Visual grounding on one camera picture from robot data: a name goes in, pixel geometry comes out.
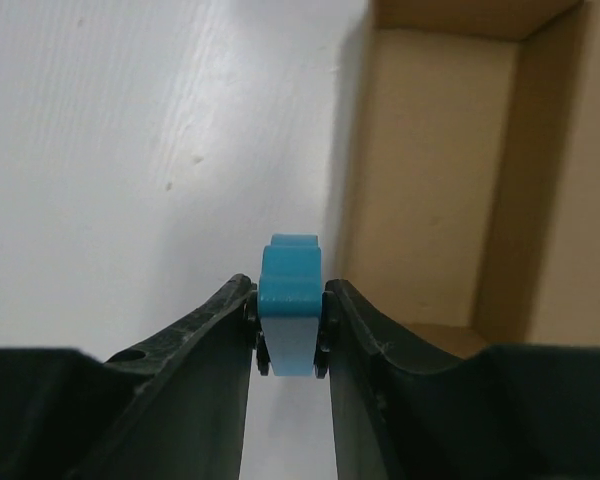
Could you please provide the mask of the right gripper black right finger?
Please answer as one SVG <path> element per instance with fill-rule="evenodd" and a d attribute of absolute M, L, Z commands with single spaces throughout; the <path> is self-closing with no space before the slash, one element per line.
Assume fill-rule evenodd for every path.
<path fill-rule="evenodd" d="M 462 359 L 326 285 L 342 479 L 600 479 L 600 347 L 489 346 Z"/>

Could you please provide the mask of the blue toy car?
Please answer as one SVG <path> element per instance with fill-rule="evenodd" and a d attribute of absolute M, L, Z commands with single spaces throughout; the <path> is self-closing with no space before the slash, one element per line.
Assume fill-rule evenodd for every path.
<path fill-rule="evenodd" d="M 334 295 L 322 278 L 319 237 L 273 235 L 245 307 L 259 373 L 323 379 L 339 324 L 334 312 Z"/>

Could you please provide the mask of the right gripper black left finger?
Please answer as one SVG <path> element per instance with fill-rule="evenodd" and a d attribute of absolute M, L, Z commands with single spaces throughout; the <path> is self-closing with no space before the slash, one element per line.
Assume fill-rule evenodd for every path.
<path fill-rule="evenodd" d="M 252 348 L 251 280 L 105 362 L 0 349 L 0 479 L 235 479 Z"/>

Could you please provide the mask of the brown cardboard box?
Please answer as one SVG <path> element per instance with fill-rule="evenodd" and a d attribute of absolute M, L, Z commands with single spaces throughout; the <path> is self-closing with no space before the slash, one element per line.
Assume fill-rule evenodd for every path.
<path fill-rule="evenodd" d="M 600 1 L 372 1 L 338 272 L 467 356 L 600 346 Z"/>

